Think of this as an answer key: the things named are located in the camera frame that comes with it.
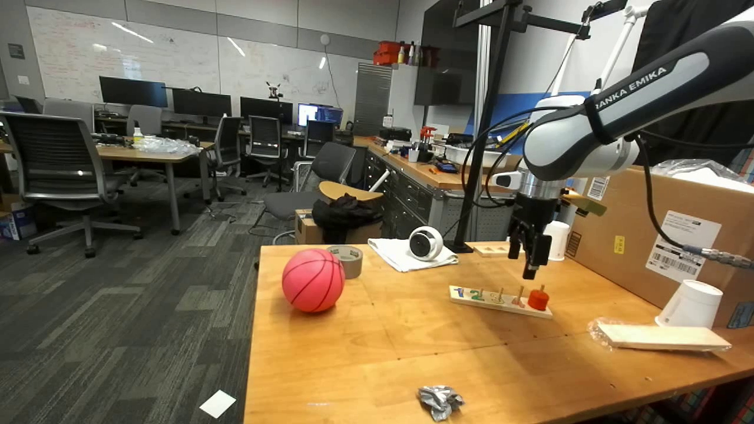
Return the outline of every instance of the paper sheet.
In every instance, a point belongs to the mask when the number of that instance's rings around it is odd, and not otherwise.
[[[235,402],[233,395],[225,393],[225,392],[215,392],[215,395],[209,395],[200,409],[207,412],[209,417],[220,419],[220,414],[225,414],[232,406]]]
[[[397,270],[407,273],[417,269],[436,269],[457,263],[457,257],[452,250],[444,247],[442,254],[431,262],[414,258],[407,250],[405,238],[370,238],[368,246]]]

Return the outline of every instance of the wooden tabletop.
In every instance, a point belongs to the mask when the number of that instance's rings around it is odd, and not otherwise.
[[[385,145],[372,136],[354,136],[354,143],[370,148],[370,152],[378,155],[379,161],[385,161],[387,164],[405,171],[414,181],[422,181],[431,188],[439,188],[439,190],[462,190],[465,188],[462,175],[449,175],[449,171],[436,170],[436,164],[413,163],[400,155],[387,152]]]
[[[720,331],[723,354],[615,350],[590,323],[654,323],[657,309],[576,262],[540,269],[553,319],[449,300],[449,284],[518,293],[522,258],[462,254],[457,267],[397,273],[361,246],[363,273],[330,314],[295,314],[285,262],[303,247],[266,246],[257,276],[245,393],[249,424],[431,422],[417,389],[452,386],[452,422],[577,422],[754,372],[754,331]]]
[[[96,145],[99,158],[103,161],[122,161],[122,163],[184,163],[191,155],[179,152],[179,155],[167,155],[167,152],[153,152],[153,150],[136,150],[119,143],[99,143]]]

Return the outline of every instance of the office chair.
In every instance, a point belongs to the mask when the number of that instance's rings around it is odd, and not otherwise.
[[[334,123],[308,119],[305,131],[305,158],[317,158],[327,142],[334,142]]]
[[[95,103],[85,101],[66,101],[66,99],[45,99],[43,101],[45,115],[69,115],[79,118],[87,125],[89,135],[95,135]]]
[[[249,143],[248,155],[254,158],[265,167],[259,175],[249,175],[249,178],[278,178],[278,190],[284,188],[284,164],[285,164],[285,148],[281,136],[281,119],[266,115],[249,115]]]
[[[220,188],[220,171],[227,171],[227,181],[239,178],[241,177],[241,142],[239,142],[239,128],[241,128],[241,118],[229,118],[225,115],[220,119],[220,128],[215,131],[215,170],[213,170],[213,187],[215,187],[215,198],[225,201],[225,190]]]
[[[21,198],[80,215],[79,224],[30,238],[29,254],[41,251],[41,243],[75,230],[85,234],[85,257],[96,254],[93,229],[141,238],[139,225],[93,222],[89,211],[96,207],[119,207],[121,184],[107,175],[82,119],[29,112],[0,112],[0,118],[20,158]]]
[[[43,112],[41,101],[30,99],[30,96],[16,96],[20,109],[26,112]]]
[[[340,184],[347,181],[354,163],[354,152],[357,150],[344,143],[324,143],[324,148],[312,163],[312,170],[305,177],[303,190],[266,194],[261,198],[265,210],[253,225],[257,225],[266,211],[278,218],[292,222],[298,210],[312,210],[312,204],[320,198],[318,194],[320,181],[340,181]]]

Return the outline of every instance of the red basketball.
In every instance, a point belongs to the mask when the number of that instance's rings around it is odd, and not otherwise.
[[[320,314],[334,307],[344,281],[344,267],[333,251],[303,250],[284,269],[284,295],[298,311]]]

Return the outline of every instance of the metal pole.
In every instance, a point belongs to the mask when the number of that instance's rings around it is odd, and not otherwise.
[[[450,246],[452,251],[470,251],[466,230],[470,230],[473,198],[477,198],[477,190],[478,190],[478,175],[482,175],[482,163],[484,163],[484,152],[485,152],[485,143],[489,143],[489,128],[490,128],[490,119],[492,119],[492,109],[495,109],[500,77],[503,77],[503,68],[504,68],[504,55],[506,55],[506,44],[509,44],[509,38],[512,38],[515,12],[516,12],[516,6],[522,2],[524,0],[506,0],[506,4],[500,10],[500,25],[498,25],[495,44],[492,44],[492,68],[490,68],[489,96],[485,96],[485,103],[484,103],[484,110],[482,110],[482,119],[478,119],[478,128],[477,128],[472,170],[470,170],[470,178],[466,178],[466,187],[465,187],[462,216],[457,222],[457,234],[456,234],[456,241]]]

